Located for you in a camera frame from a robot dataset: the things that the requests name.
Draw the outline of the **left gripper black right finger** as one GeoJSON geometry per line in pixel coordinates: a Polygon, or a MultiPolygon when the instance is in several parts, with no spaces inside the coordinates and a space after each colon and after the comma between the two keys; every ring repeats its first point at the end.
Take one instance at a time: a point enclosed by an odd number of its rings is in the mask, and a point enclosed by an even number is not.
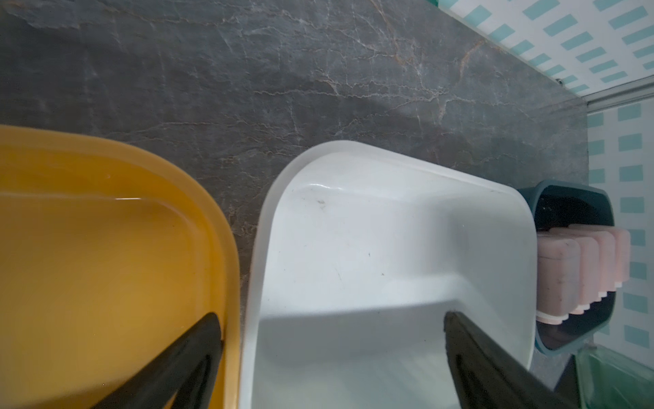
{"type": "Polygon", "coordinates": [[[459,311],[444,318],[446,354],[462,408],[572,408],[459,311]]]}

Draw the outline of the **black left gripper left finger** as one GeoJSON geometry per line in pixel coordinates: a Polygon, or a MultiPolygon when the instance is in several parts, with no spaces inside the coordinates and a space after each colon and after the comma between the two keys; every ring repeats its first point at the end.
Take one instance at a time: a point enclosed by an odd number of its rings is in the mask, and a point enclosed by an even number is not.
{"type": "Polygon", "coordinates": [[[222,351],[218,316],[208,313],[95,407],[207,408],[222,351]]]}

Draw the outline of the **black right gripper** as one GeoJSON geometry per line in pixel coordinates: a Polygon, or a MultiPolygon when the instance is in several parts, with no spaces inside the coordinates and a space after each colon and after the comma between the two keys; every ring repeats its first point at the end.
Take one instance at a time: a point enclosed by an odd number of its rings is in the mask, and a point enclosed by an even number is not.
{"type": "Polygon", "coordinates": [[[571,356],[567,361],[565,369],[557,385],[555,385],[555,393],[572,404],[576,409],[580,408],[580,392],[575,356],[571,356]]]}

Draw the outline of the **yellow plastic storage tub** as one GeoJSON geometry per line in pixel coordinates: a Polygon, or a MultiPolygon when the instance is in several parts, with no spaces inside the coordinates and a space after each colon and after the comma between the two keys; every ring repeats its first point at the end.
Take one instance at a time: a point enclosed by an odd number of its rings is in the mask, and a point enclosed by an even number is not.
{"type": "Polygon", "coordinates": [[[87,408],[213,313],[238,405],[239,262],[214,199],[122,142],[1,129],[1,405],[87,408]]]}

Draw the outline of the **white plastic storage tub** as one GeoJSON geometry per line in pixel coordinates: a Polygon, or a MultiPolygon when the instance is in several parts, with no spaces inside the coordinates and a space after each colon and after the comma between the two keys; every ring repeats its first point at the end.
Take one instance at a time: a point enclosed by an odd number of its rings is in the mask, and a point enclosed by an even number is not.
{"type": "Polygon", "coordinates": [[[522,195],[355,141],[310,148],[262,206],[238,405],[456,408],[451,310],[531,364],[536,228],[522,195]]]}

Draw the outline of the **dark teal storage tub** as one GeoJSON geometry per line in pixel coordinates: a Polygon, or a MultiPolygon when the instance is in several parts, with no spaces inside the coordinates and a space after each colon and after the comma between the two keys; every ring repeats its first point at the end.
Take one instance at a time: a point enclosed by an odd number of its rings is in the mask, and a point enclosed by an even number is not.
{"type": "MultiPolygon", "coordinates": [[[[534,187],[520,188],[518,192],[528,204],[538,232],[571,224],[615,225],[611,201],[602,189],[543,180],[534,187]]],[[[612,290],[605,298],[591,303],[588,311],[559,325],[536,323],[536,349],[548,357],[577,351],[587,338],[608,324],[615,301],[616,292],[612,290]]]]}

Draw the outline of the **green sharpener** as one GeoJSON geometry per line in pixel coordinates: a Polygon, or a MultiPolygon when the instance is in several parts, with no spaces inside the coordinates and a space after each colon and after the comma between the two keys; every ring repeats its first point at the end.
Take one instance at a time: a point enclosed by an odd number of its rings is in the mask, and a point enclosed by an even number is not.
{"type": "Polygon", "coordinates": [[[602,346],[575,354],[582,408],[653,408],[653,370],[602,346]]]}

